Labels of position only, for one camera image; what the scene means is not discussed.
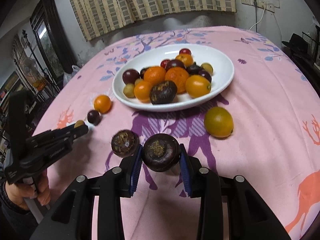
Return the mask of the person's left hand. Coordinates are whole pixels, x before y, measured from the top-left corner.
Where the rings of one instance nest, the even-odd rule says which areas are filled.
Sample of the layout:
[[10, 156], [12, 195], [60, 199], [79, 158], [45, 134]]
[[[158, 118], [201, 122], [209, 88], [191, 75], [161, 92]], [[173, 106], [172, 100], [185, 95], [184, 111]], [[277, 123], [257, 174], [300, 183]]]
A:
[[[51, 194], [50, 194], [49, 182], [47, 177], [47, 170], [44, 170], [40, 175], [40, 179], [37, 183], [37, 188], [38, 188], [38, 194], [37, 194], [38, 202], [42, 206], [49, 204], [51, 200]], [[9, 200], [13, 204], [17, 205], [18, 207], [24, 210], [29, 210], [29, 207], [27, 206], [24, 199], [31, 198], [34, 196], [34, 190], [31, 186], [26, 184], [10, 185], [6, 182], [5, 191], [7, 193]]]

